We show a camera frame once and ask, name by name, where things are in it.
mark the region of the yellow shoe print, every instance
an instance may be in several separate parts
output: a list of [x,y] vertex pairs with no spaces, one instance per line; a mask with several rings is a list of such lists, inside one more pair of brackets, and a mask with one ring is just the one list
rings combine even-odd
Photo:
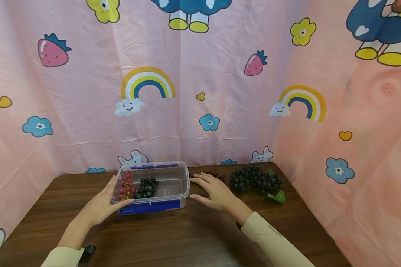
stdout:
[[378,57],[377,61],[383,65],[400,67],[401,53],[383,53]]
[[192,22],[190,23],[190,29],[195,33],[206,33],[209,28],[203,22]]
[[359,59],[363,60],[372,60],[377,58],[377,51],[374,50],[373,48],[366,47],[366,48],[361,48],[355,53],[355,56]]
[[187,22],[186,22],[185,20],[179,19],[179,18],[177,18],[177,19],[172,19],[172,20],[169,22],[169,27],[170,27],[171,29],[175,29],[175,30],[177,30],[177,31],[185,30],[188,26],[189,26],[189,25],[187,24]]

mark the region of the beige sleeve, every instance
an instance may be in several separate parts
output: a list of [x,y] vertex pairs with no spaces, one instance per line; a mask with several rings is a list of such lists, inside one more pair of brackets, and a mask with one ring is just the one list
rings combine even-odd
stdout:
[[55,247],[43,262],[41,267],[77,267],[83,251],[69,247]]
[[314,267],[293,244],[258,213],[251,214],[241,230],[249,239],[259,244],[275,267]]

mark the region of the finger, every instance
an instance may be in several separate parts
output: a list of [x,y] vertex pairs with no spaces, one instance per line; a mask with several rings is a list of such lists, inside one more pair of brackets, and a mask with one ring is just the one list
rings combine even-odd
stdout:
[[201,197],[199,195],[190,195],[190,198],[202,203],[203,205],[207,206],[208,208],[212,208],[212,200],[210,200],[206,197]]
[[203,172],[201,174],[195,174],[195,177],[199,177],[202,180],[206,181],[206,182],[212,182],[211,177],[208,176],[208,174],[204,174]]
[[130,198],[130,199],[127,199],[127,200],[123,200],[123,201],[121,201],[119,203],[110,205],[111,213],[114,213],[118,209],[123,208],[124,206],[127,206],[127,205],[131,204],[132,202],[134,202],[134,200],[132,198]]
[[212,181],[215,181],[215,180],[217,180],[217,178],[215,178],[213,175],[211,175],[211,174],[204,174],[203,172],[202,172],[202,174],[203,175],[205,175],[206,177],[208,177],[210,180],[210,182],[212,182]]
[[114,192],[114,189],[116,188],[116,184],[118,183],[118,177],[116,175],[113,175],[113,177],[110,179],[110,182],[105,186],[104,192],[106,194],[112,195]]
[[202,186],[208,192],[208,190],[207,190],[208,183],[206,181],[204,181],[203,179],[198,178],[198,177],[194,177],[194,178],[190,178],[190,182],[197,183],[198,185]]

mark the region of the person's left hand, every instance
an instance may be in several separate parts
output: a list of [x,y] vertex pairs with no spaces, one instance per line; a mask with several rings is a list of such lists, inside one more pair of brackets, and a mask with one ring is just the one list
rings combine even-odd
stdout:
[[131,204],[134,201],[133,199],[123,200],[114,205],[110,204],[117,182],[118,178],[116,175],[113,175],[105,188],[85,205],[76,218],[83,224],[87,224],[87,227],[91,228],[94,225],[102,223],[108,216],[116,212],[119,208]]

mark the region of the pink curtain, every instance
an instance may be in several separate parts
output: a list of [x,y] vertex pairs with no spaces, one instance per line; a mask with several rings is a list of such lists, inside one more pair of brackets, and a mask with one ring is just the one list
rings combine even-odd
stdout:
[[401,0],[0,1],[0,246],[60,174],[273,161],[401,267]]

